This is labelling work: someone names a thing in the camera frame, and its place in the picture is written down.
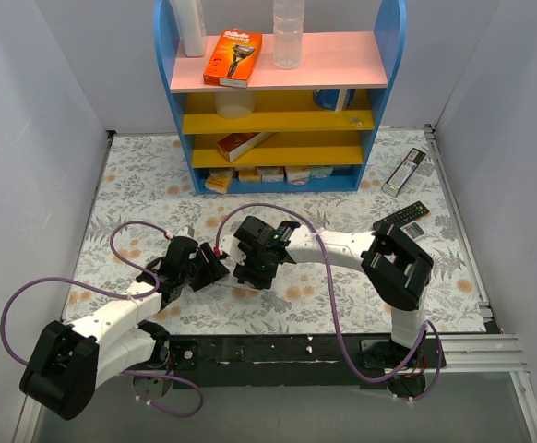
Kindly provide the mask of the white remote control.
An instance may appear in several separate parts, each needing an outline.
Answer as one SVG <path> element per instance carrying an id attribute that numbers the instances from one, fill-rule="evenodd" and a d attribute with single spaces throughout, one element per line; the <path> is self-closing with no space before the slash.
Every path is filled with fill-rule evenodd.
<path id="1" fill-rule="evenodd" d="M 242 290 L 248 293 L 259 293 L 260 290 L 254 288 L 250 283 L 244 282 L 240 283 L 238 280 L 234 279 L 232 276 L 228 276 L 224 279 L 221 279 L 217 282 L 217 285 L 228 287 L 231 289 Z"/>

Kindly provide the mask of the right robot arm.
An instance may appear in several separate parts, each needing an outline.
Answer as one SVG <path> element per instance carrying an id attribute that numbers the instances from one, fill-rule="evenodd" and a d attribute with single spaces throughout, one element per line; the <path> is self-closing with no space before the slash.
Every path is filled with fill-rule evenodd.
<path id="1" fill-rule="evenodd" d="M 248 216 L 233 234 L 222 237 L 220 250 L 235 260 L 233 276 L 256 289 L 269 289 L 285 263 L 330 263 L 363 272 L 391 307 L 392 359 L 408 367 L 424 356 L 418 335 L 434 261 L 401 228 L 383 223 L 365 233 L 319 233 L 297 221 L 273 228 Z"/>

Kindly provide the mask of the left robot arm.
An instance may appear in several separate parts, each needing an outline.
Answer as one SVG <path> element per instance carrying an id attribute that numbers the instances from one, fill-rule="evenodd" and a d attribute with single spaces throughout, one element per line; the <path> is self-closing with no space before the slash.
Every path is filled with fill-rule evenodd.
<path id="1" fill-rule="evenodd" d="M 170 241 L 120 298 L 69 324 L 48 324 L 34 347 L 20 390 L 65 420 L 77 417 L 109 379 L 139 370 L 145 377 L 171 377 L 192 365 L 197 346 L 173 343 L 150 321 L 185 287 L 196 292 L 223 279 L 228 269 L 211 246 L 187 236 Z"/>

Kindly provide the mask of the white grey AC remote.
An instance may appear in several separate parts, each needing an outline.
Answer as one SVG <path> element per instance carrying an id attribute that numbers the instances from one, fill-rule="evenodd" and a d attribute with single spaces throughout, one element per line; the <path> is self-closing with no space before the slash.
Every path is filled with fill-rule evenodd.
<path id="1" fill-rule="evenodd" d="M 412 222 L 401 227 L 401 230 L 405 232 L 412 240 L 416 240 L 424 236 L 423 228 L 417 223 Z"/>

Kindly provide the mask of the black TV remote control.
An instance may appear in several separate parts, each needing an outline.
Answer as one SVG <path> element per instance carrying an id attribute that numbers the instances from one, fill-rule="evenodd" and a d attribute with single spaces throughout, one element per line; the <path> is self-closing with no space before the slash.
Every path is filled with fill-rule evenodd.
<path id="1" fill-rule="evenodd" d="M 382 224 L 394 224 L 398 227 L 403 227 L 411 222 L 415 222 L 427 215 L 430 210 L 421 201 L 416 201 L 407 207 L 397 210 L 392 214 L 376 221 L 372 225 L 374 231 L 378 230 Z"/>

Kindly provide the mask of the white sponge pack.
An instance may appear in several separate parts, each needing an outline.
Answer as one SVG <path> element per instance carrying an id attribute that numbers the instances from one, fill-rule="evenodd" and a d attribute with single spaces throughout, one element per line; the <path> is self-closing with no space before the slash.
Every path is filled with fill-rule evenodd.
<path id="1" fill-rule="evenodd" d="M 262 182 L 279 183 L 284 180 L 285 173 L 281 166 L 257 167 Z"/>

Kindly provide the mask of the yellow sponge pack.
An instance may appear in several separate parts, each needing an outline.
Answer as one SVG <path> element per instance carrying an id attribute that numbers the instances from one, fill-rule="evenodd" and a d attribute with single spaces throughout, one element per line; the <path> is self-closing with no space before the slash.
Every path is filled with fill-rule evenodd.
<path id="1" fill-rule="evenodd" d="M 226 194 L 234 178 L 233 168 L 210 168 L 205 188 L 213 193 Z"/>

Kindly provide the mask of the cream sponge pack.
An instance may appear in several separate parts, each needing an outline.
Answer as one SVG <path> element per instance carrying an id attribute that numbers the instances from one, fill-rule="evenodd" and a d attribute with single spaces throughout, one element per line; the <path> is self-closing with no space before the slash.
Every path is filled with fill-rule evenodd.
<path id="1" fill-rule="evenodd" d="M 311 176 L 309 166 L 285 166 L 286 181 L 291 186 L 305 185 Z"/>

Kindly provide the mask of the black base bar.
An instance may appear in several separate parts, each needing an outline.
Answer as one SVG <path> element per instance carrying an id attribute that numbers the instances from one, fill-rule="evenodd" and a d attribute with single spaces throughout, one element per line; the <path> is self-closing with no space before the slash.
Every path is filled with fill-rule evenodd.
<path id="1" fill-rule="evenodd" d="M 424 390 L 427 371 L 446 366 L 436 340 L 428 336 L 409 363 L 389 382 L 358 378 L 344 360 L 334 334 L 172 336 L 161 368 L 201 388 L 358 386 L 406 394 Z"/>

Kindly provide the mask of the green sponge pack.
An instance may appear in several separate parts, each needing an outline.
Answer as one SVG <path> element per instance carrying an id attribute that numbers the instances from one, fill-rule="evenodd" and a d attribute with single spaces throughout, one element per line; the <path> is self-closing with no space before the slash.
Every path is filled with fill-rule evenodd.
<path id="1" fill-rule="evenodd" d="M 320 165 L 310 167 L 310 177 L 312 179 L 326 179 L 331 176 L 333 172 L 332 166 Z"/>

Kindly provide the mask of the red and silver long box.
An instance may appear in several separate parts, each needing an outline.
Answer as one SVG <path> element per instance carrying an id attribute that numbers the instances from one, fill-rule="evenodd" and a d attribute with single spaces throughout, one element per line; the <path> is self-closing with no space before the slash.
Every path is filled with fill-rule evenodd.
<path id="1" fill-rule="evenodd" d="M 235 162 L 273 135 L 273 132 L 231 133 L 217 142 L 217 151 L 227 162 Z"/>

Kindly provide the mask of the blue and yellow shelf unit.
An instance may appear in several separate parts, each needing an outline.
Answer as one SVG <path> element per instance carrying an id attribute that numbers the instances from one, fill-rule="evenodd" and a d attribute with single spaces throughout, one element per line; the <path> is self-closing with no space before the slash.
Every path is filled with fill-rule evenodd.
<path id="1" fill-rule="evenodd" d="M 226 119 L 214 104 L 221 87 L 203 81 L 207 59 L 185 55 L 172 5 L 158 2 L 157 62 L 196 192 L 206 192 L 210 168 L 226 165 L 217 142 L 237 132 L 274 133 L 242 156 L 240 167 L 327 165 L 332 175 L 310 179 L 304 192 L 357 190 L 400 68 L 407 24 L 405 3 L 384 1 L 370 31 L 306 34 L 302 63 L 292 70 L 273 64 L 273 40 L 265 35 L 248 86 L 257 94 L 255 110 Z M 313 100 L 316 89 L 355 89 L 352 105 L 340 112 L 321 109 Z"/>

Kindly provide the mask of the white translucent cup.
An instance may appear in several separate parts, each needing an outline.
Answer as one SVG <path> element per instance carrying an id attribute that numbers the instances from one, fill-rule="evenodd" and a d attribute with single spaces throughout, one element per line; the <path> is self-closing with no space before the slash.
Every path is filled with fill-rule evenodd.
<path id="1" fill-rule="evenodd" d="M 254 91 L 225 91 L 214 93 L 217 114 L 226 119 L 240 119 L 250 115 L 256 107 Z"/>

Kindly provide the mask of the black silver toothpaste box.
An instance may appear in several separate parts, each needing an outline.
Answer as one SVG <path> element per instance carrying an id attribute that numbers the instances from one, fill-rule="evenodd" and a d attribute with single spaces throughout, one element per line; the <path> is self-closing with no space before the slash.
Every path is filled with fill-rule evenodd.
<path id="1" fill-rule="evenodd" d="M 388 180 L 382 185 L 382 191 L 394 198 L 397 197 L 425 157 L 426 153 L 424 151 L 411 149 Z"/>

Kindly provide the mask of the orange razor box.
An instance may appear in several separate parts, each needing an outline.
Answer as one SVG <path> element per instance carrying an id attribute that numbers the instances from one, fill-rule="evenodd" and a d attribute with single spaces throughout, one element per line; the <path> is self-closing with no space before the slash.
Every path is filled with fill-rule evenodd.
<path id="1" fill-rule="evenodd" d="M 263 43 L 263 34 L 224 30 L 203 72 L 206 85 L 247 88 Z"/>

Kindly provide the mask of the clear plastic bottle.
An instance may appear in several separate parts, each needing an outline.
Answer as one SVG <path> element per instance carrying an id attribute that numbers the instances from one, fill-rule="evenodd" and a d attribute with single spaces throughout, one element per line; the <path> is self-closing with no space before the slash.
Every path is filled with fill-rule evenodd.
<path id="1" fill-rule="evenodd" d="M 301 64 L 305 0 L 273 1 L 273 63 L 280 69 Z"/>

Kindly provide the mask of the white bottle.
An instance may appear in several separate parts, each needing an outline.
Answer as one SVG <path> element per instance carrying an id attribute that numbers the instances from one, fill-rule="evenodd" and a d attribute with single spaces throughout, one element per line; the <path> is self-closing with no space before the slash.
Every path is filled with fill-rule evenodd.
<path id="1" fill-rule="evenodd" d="M 175 14 L 182 35 L 185 55 L 187 57 L 204 56 L 207 33 L 201 2 L 199 0 L 176 1 Z"/>

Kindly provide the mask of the metal corner rail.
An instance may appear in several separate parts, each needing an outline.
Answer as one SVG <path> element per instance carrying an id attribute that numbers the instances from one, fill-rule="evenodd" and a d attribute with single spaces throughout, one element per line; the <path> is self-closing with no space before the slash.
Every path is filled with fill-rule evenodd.
<path id="1" fill-rule="evenodd" d="M 436 140 L 436 126 L 434 124 L 425 124 L 423 132 L 429 146 L 429 149 L 435 153 L 438 153 L 438 144 Z"/>

